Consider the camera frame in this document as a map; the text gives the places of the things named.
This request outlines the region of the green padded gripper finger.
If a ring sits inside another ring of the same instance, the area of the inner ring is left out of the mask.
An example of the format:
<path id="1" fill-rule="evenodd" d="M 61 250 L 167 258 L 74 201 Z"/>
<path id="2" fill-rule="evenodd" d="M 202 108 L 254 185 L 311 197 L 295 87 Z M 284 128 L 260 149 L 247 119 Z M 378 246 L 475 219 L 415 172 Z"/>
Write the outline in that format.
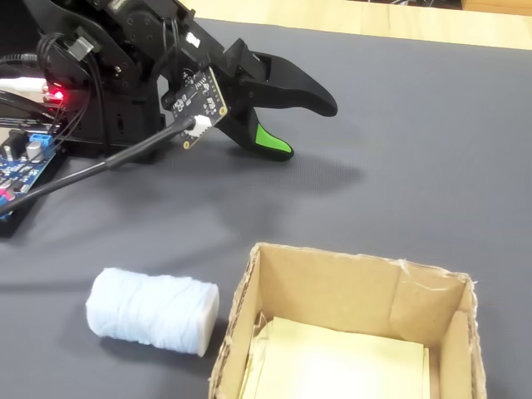
<path id="1" fill-rule="evenodd" d="M 286 141 L 264 129 L 254 108 L 227 115 L 216 127 L 244 150 L 265 159 L 284 162 L 294 156 Z"/>

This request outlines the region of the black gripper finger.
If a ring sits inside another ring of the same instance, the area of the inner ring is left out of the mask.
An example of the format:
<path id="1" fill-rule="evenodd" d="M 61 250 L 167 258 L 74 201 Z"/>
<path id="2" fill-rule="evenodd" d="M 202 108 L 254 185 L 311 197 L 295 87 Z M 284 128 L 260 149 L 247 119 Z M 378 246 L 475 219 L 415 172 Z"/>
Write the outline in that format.
<path id="1" fill-rule="evenodd" d="M 299 107 L 320 116 L 337 114 L 337 103 L 331 93 L 301 68 L 282 57 L 260 52 L 254 55 L 265 65 L 265 77 L 238 76 L 227 87 L 227 101 L 232 111 L 246 107 Z"/>

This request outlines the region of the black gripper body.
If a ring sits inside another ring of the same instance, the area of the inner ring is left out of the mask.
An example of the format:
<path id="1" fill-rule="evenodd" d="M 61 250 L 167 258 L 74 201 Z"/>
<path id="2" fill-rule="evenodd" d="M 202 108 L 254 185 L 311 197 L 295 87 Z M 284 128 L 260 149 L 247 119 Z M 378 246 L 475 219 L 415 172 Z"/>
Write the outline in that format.
<path id="1" fill-rule="evenodd" d="M 178 42 L 174 50 L 174 89 L 185 84 L 185 68 L 196 72 L 213 69 L 226 104 L 231 109 L 252 106 L 254 92 L 249 83 L 254 79 L 254 54 L 241 39 L 224 48 L 195 20 L 195 12 L 178 3 L 174 13 Z"/>

